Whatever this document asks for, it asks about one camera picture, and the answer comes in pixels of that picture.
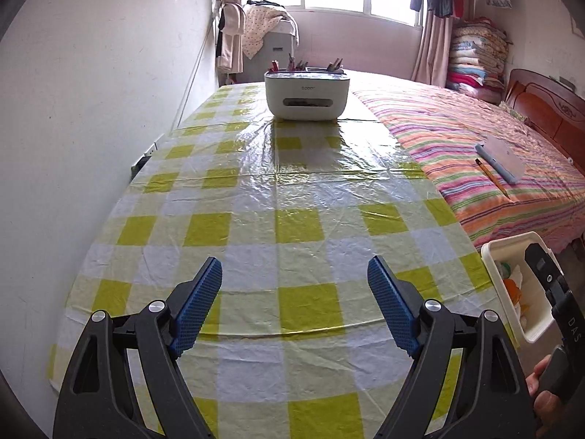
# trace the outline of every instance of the checkered tablecloth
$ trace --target checkered tablecloth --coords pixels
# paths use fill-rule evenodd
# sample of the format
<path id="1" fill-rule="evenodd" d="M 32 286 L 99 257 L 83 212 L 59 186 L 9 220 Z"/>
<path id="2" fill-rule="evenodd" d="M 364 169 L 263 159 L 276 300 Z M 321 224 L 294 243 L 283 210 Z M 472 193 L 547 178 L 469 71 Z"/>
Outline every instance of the checkered tablecloth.
<path id="1" fill-rule="evenodd" d="M 215 435 L 369 439 L 411 365 L 368 288 L 373 255 L 452 311 L 505 318 L 449 206 L 355 96 L 339 121 L 295 123 L 273 120 L 262 84 L 223 87 L 144 166 L 91 246 L 50 379 L 60 387 L 91 312 L 138 312 L 215 256 L 222 288 L 180 359 Z M 456 371 L 454 357 L 437 421 Z"/>

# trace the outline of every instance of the floor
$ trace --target floor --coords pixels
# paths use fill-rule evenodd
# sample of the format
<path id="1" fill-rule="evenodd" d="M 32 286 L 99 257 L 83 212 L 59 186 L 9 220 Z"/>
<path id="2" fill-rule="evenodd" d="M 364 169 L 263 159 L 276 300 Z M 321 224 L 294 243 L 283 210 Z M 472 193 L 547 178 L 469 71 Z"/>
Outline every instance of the floor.
<path id="1" fill-rule="evenodd" d="M 583 244 L 575 243 L 575 247 L 569 245 L 557 254 L 556 258 L 581 311 L 585 312 L 585 249 Z M 532 372 L 534 365 L 561 343 L 561 332 L 555 323 L 540 337 L 536 344 L 531 345 L 530 349 L 520 348 L 518 357 L 524 372 L 526 374 Z"/>

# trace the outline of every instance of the window frame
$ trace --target window frame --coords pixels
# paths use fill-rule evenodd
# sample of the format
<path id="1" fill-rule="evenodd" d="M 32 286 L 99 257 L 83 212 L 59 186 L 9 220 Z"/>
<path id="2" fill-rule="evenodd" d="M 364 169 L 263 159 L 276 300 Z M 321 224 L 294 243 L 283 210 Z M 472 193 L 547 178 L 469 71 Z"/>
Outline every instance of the window frame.
<path id="1" fill-rule="evenodd" d="M 305 4 L 305 0 L 301 0 L 300 5 L 287 5 L 286 8 L 288 10 L 292 10 L 292 11 L 323 11 L 323 12 L 330 11 L 330 12 L 341 13 L 341 14 L 352 14 L 352 15 L 357 15 L 357 16 L 366 16 L 368 18 L 376 18 L 379 20 L 392 21 L 393 23 L 398 23 L 399 25 L 405 25 L 405 26 L 409 26 L 411 28 L 419 28 L 419 29 L 422 28 L 422 25 L 423 25 L 421 11 L 417 11 L 415 13 L 413 25 L 409 25 L 408 23 L 405 23 L 404 21 L 393 20 L 392 18 L 388 18 L 386 16 L 372 14 L 371 0 L 364 0 L 362 11 L 342 10 L 340 8 L 321 8 L 321 7 L 315 7 L 315 6 L 307 7 Z"/>

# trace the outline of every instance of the beige plastic bin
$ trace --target beige plastic bin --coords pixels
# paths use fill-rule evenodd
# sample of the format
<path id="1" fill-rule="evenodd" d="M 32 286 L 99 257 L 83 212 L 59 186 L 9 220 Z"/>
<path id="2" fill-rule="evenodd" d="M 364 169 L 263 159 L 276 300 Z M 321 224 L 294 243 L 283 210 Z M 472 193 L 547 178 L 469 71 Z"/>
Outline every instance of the beige plastic bin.
<path id="1" fill-rule="evenodd" d="M 546 299 L 544 289 L 542 289 L 536 275 L 534 275 L 524 260 L 524 252 L 532 243 L 539 243 L 551 255 L 551 258 L 555 261 L 559 269 L 561 269 L 555 255 L 546 247 L 544 241 L 535 232 L 497 239 L 482 246 L 483 263 L 486 265 L 487 271 L 494 283 L 499 300 L 504 306 L 504 311 L 508 317 L 508 322 L 510 323 L 514 337 L 516 337 L 520 345 L 535 343 L 555 321 L 551 314 L 551 304 Z M 519 319 L 516 317 L 514 306 L 494 261 L 507 262 L 512 269 L 516 265 L 520 266 L 520 271 L 522 271 L 522 300 L 520 302 L 521 304 L 528 305 L 528 310 L 524 313 L 526 317 L 525 329 L 522 328 Z"/>

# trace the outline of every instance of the striped bedspread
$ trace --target striped bedspread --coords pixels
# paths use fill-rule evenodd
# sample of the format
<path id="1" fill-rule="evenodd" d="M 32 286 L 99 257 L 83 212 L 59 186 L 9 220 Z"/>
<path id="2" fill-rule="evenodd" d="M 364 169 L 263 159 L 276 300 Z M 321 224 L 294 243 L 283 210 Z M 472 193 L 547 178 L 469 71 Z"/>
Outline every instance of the striped bedspread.
<path id="1" fill-rule="evenodd" d="M 498 107 L 389 76 L 352 72 L 351 91 L 438 187 L 473 244 L 536 231 L 555 252 L 585 230 L 585 177 L 543 137 Z M 506 140 L 526 173 L 508 200 L 479 170 L 475 144 Z"/>

